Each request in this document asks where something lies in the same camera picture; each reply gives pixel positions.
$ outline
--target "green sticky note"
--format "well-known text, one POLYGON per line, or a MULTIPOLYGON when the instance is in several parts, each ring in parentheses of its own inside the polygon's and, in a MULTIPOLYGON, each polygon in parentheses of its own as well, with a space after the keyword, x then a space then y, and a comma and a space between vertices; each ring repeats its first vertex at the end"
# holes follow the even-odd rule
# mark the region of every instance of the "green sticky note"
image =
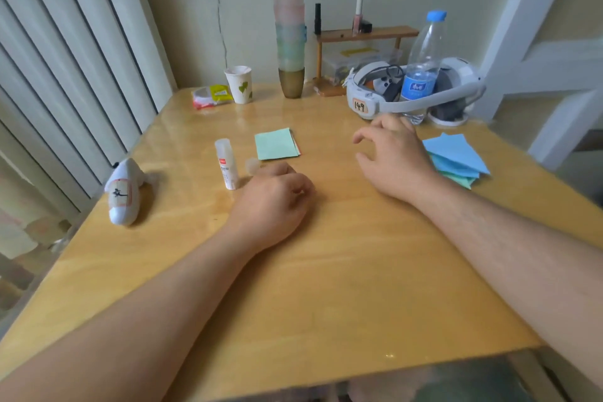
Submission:
POLYGON ((461 175, 455 175, 454 173, 450 173, 447 171, 441 171, 440 173, 442 175, 444 175, 445 177, 448 177, 451 180, 456 181, 459 185, 461 185, 467 189, 471 189, 472 183, 475 180, 477 180, 477 178, 462 177, 461 175))
POLYGON ((300 155, 289 128, 257 133, 256 150, 260 161, 293 158, 300 155))

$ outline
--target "white controller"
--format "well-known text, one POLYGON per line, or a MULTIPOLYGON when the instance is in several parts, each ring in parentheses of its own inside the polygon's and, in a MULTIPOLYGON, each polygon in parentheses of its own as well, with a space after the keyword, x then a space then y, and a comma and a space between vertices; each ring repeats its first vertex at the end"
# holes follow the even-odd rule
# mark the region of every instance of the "white controller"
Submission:
POLYGON ((128 226, 136 220, 140 210, 139 188, 145 181, 147 175, 133 159, 126 158, 119 163, 105 185, 111 223, 128 226))

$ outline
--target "blue bottle label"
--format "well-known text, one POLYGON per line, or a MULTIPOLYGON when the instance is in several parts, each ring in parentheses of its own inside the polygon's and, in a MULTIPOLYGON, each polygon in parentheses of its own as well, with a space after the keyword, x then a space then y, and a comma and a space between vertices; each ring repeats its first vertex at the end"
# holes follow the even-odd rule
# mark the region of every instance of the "blue bottle label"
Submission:
POLYGON ((433 94, 434 86, 435 79, 416 80, 406 75, 404 77, 404 83, 402 84, 402 97, 409 101, 416 101, 421 97, 427 97, 428 95, 433 94))

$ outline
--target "snack package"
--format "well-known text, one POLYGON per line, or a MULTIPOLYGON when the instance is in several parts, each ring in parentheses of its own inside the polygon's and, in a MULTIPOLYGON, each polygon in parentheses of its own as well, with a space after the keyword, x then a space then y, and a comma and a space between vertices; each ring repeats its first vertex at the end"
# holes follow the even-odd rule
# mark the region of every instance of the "snack package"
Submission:
POLYGON ((192 93, 192 106, 198 110, 232 101, 232 94, 226 85, 203 86, 192 93))

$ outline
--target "small wooden rack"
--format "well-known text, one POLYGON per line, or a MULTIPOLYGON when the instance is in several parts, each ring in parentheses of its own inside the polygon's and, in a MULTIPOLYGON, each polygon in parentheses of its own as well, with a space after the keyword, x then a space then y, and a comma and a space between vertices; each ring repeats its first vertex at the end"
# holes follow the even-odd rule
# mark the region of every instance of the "small wooden rack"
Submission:
POLYGON ((418 30, 409 25, 398 25, 396 27, 374 27, 373 32, 351 34, 351 29, 324 30, 316 36, 318 42, 316 58, 316 78, 314 78, 314 89, 324 97, 333 95, 344 95, 343 86, 333 86, 327 79, 323 78, 323 43, 353 42, 361 40, 383 40, 395 38, 396 49, 400 48, 400 40, 406 37, 416 37, 418 30))

